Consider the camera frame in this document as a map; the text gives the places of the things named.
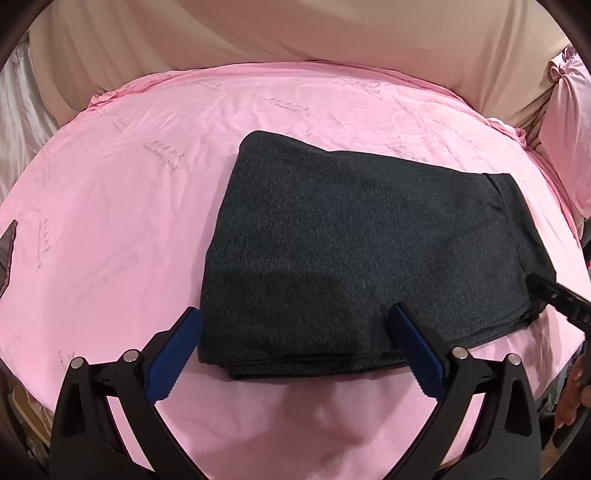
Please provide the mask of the person right hand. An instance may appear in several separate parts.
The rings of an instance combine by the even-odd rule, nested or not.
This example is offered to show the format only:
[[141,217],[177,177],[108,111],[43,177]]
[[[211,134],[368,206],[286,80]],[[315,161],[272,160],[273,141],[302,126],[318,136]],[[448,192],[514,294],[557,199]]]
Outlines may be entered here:
[[564,425],[572,425],[577,417],[580,406],[590,407],[590,386],[584,385],[581,378],[584,373],[585,355],[579,357],[573,365],[560,400],[557,404],[554,425],[560,429]]

